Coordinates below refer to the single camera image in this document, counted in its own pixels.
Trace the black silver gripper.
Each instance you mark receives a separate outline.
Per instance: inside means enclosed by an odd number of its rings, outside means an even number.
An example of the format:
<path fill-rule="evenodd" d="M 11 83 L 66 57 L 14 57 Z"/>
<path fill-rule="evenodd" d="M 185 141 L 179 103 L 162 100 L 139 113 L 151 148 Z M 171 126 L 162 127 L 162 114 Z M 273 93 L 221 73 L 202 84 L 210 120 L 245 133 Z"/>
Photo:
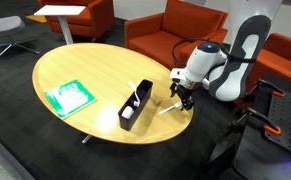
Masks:
<path fill-rule="evenodd" d="M 182 109 L 183 110 L 191 110 L 194 101 L 191 98 L 193 91 L 191 89 L 187 89 L 182 85 L 178 85 L 177 83 L 172 83 L 170 86 L 171 95 L 170 97 L 174 97 L 177 95 L 182 100 Z"/>

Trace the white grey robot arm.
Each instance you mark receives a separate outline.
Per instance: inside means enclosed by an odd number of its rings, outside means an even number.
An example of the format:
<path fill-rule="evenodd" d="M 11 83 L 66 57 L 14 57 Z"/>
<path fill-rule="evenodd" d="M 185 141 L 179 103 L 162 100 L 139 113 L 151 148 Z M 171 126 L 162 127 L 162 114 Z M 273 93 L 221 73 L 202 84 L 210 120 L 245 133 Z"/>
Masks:
<path fill-rule="evenodd" d="M 202 86 L 224 102 L 236 100 L 246 91 L 246 79 L 283 0 L 230 0 L 231 47 L 203 40 L 194 48 L 183 68 L 170 73 L 171 94 L 178 96 L 182 108 L 193 107 L 192 92 Z"/>

